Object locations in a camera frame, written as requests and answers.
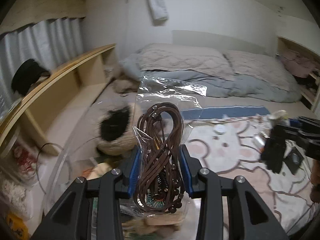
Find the orange object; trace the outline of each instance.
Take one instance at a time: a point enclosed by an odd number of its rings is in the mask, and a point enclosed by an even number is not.
[[[12,232],[17,236],[20,240],[28,240],[29,234],[28,234],[28,228],[23,223],[22,219],[20,217],[17,217],[15,214],[9,212],[7,214],[7,224],[12,230]]]

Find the brown leather cord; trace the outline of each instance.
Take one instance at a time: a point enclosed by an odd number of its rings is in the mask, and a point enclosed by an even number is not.
[[[167,112],[173,121],[173,129],[166,139],[161,117],[163,112]],[[155,127],[158,123],[161,134]],[[168,102],[155,104],[140,116],[137,127],[152,140],[146,140],[142,145],[143,170],[133,199],[145,212],[175,213],[182,206],[181,199],[185,191],[178,164],[183,131],[179,109]]]

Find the gray blanket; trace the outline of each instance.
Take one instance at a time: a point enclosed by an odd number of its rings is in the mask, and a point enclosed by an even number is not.
[[[134,80],[140,81],[143,74],[179,79],[206,86],[209,97],[252,97],[280,103],[295,102],[301,98],[298,84],[293,76],[286,77],[289,82],[286,88],[282,89],[268,81],[246,74],[235,73],[233,80],[227,80],[193,70],[141,71],[145,66],[141,66],[140,62],[141,55],[138,53],[130,55],[120,64],[124,73]]]

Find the plush toy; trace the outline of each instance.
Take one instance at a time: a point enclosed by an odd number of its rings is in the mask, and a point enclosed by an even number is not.
[[[97,148],[107,155],[121,155],[136,144],[132,130],[134,104],[108,110],[97,125]]]

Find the pink cloth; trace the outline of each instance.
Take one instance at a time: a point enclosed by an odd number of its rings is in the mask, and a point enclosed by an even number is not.
[[[300,53],[290,49],[283,52],[280,60],[286,70],[301,78],[306,78],[315,68],[320,68],[320,65],[314,60],[303,57]]]

